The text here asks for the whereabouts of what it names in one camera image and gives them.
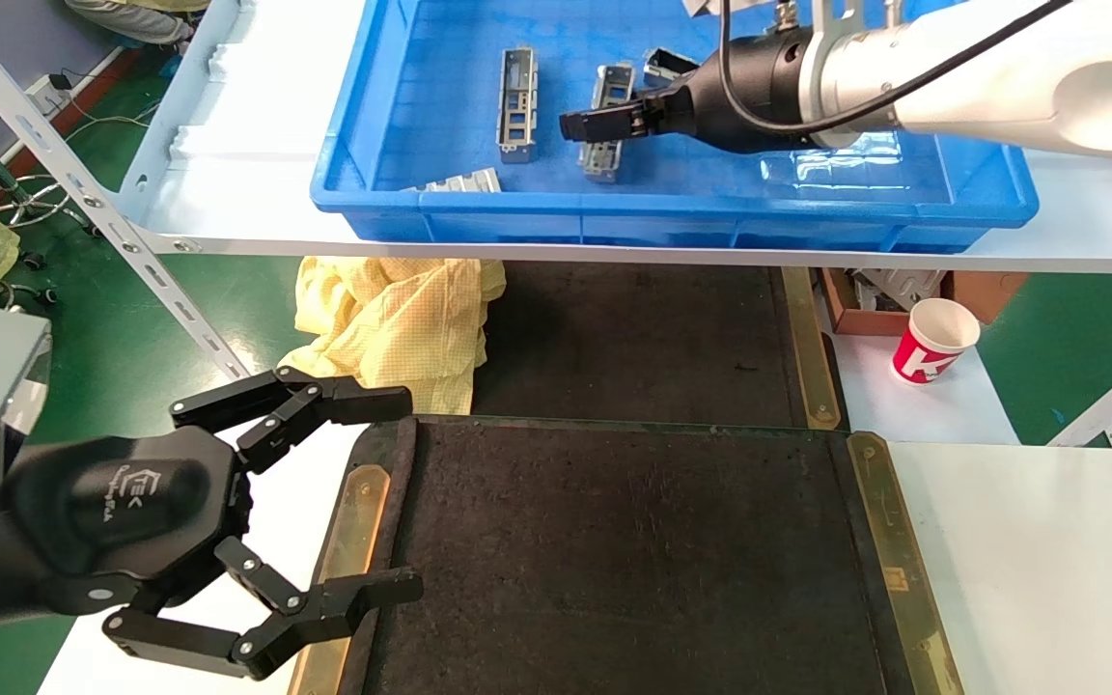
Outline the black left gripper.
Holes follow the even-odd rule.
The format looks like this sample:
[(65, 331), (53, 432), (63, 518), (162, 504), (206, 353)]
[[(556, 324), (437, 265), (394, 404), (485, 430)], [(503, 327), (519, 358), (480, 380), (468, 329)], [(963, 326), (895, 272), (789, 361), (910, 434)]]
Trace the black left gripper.
[[(413, 414), (409, 388), (278, 368), (175, 401), (169, 413), (180, 429), (153, 438), (105, 436), (19, 454), (1, 494), (39, 559), (42, 610), (83, 616), (126, 604), (102, 625), (126, 654), (264, 681), (305, 647), (351, 638), (368, 613), (421, 598), (420, 573), (408, 567), (299, 590), (238, 539), (252, 509), (246, 471), (268, 470), (326, 423), (401, 421)], [(237, 453), (211, 434), (255, 419)], [(220, 575), (268, 610), (259, 625), (235, 633), (160, 616)]]

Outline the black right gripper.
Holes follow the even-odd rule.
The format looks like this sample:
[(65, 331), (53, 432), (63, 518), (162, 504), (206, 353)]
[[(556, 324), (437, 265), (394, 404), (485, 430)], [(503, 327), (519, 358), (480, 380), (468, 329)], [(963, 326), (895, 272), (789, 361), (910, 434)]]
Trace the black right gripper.
[[(729, 41), (729, 79), (741, 105), (765, 122), (800, 125), (800, 67), (810, 34), (737, 37)], [(807, 137), (763, 133), (739, 118), (719, 82), (719, 52), (637, 101), (564, 113), (560, 136), (575, 143), (609, 143), (653, 133), (678, 133), (724, 153), (778, 153), (810, 149)], [(653, 123), (645, 105), (653, 106)]]

